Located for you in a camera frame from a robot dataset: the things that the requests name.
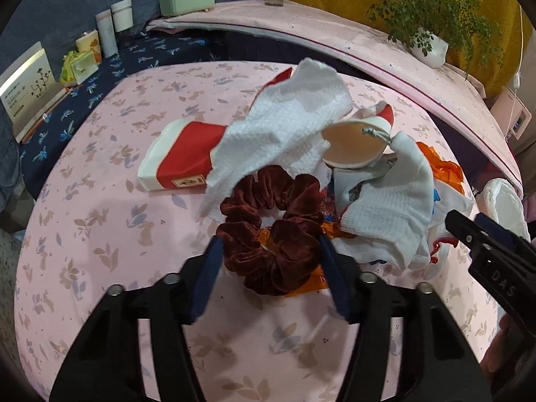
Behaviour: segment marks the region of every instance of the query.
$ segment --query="navy blue bedsheet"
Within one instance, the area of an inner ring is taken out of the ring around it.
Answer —
[[[226,52],[220,36],[209,32],[140,37],[132,47],[104,59],[98,71],[71,90],[31,139],[19,147],[22,175],[32,197],[37,199],[78,128],[122,79],[156,66],[224,59]]]

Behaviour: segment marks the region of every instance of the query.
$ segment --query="white jar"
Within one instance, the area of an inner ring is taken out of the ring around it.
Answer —
[[[112,11],[108,9],[98,13],[95,15],[95,19],[97,21],[97,30],[104,57],[111,57],[114,54],[117,54]]]
[[[111,9],[116,32],[125,31],[134,26],[132,19],[132,0],[123,0],[112,4]]]

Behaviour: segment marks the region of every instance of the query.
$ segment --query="velvet scrunchie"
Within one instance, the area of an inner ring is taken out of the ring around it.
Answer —
[[[244,285],[261,295],[285,295],[303,286],[320,262],[324,217],[318,180],[309,174],[293,180],[281,166],[265,166],[235,186],[220,205],[226,216],[216,235],[223,239],[224,264]],[[270,230],[270,250],[258,241],[259,210],[285,211]]]

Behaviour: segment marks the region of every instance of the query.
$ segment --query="pink cloth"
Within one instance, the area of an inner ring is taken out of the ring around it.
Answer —
[[[15,320],[21,362],[48,399],[62,361],[85,319],[111,284],[148,286],[205,249],[217,223],[194,221],[203,189],[146,192],[136,171],[149,144],[171,121],[227,125],[244,119],[259,88],[288,65],[212,62],[158,67],[123,80],[93,111],[55,165],[30,220],[20,256]],[[393,131],[455,161],[440,132],[414,102],[389,88],[342,76],[355,107],[384,99]],[[467,194],[469,187],[465,183]],[[468,274],[466,249],[451,250],[431,283],[446,301],[478,358],[496,326],[496,303]],[[426,272],[371,270],[415,286]],[[149,330],[140,324],[147,395],[158,399]],[[338,318],[327,290],[261,297],[224,268],[206,313],[185,327],[192,361],[209,401],[334,400],[357,326]],[[401,324],[392,329],[384,395],[396,389]]]
[[[478,91],[446,65],[432,69],[387,34],[323,10],[285,1],[219,3],[214,10],[155,19],[148,29],[210,28],[288,41],[333,56],[373,76],[465,136],[522,192],[519,168]]]
[[[531,193],[529,196],[523,199],[523,213],[525,215],[525,222],[536,221],[536,192]]]

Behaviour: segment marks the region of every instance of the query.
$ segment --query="floral pattern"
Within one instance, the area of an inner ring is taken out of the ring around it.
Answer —
[[[199,189],[149,193],[139,186],[137,166],[150,143],[185,114],[223,125],[243,119],[258,89],[286,68],[213,62],[148,69],[119,83],[73,136],[38,199],[17,272],[21,363],[45,399],[108,286],[145,287],[178,271],[203,252],[218,226],[210,218],[195,219],[203,197]],[[456,161],[413,101],[386,87],[342,78],[356,108],[384,98],[395,107],[395,132],[404,130]],[[467,183],[465,189],[471,194]],[[406,287],[429,280],[481,358],[496,327],[496,303],[469,276],[469,263],[467,249],[459,246],[435,276],[428,268],[367,270]],[[393,325],[385,397],[396,389],[401,330],[400,322]],[[258,296],[222,268],[205,314],[184,331],[207,400],[328,402],[336,400],[357,326],[337,315],[328,290]],[[140,322],[140,345],[146,392],[157,399],[147,321]]]
[[[95,113],[95,109],[122,79],[146,68],[167,65],[171,61],[213,61],[226,54],[223,53],[223,44],[217,44],[216,39],[210,36],[204,35],[202,40],[197,41],[191,39],[184,35],[171,36],[165,33],[156,33],[155,37],[138,37],[135,45],[104,59],[95,74],[82,85],[73,88],[56,111],[41,124],[39,132],[20,147],[22,172],[32,196],[39,193],[62,151],[82,123],[87,121],[88,115],[93,123],[100,119],[101,115]],[[167,48],[173,48],[173,52],[169,53]],[[150,77],[136,79],[137,85],[133,88],[133,93],[138,98],[136,106],[148,105],[142,97],[147,91],[146,82],[149,79]],[[121,102],[124,103],[124,100],[116,99],[114,105],[120,106]],[[125,107],[120,114],[126,116],[131,111],[132,108]],[[144,129],[144,124],[147,125],[144,121],[139,124],[140,130]],[[93,135],[99,135],[100,131],[102,130],[98,127],[93,128]]]

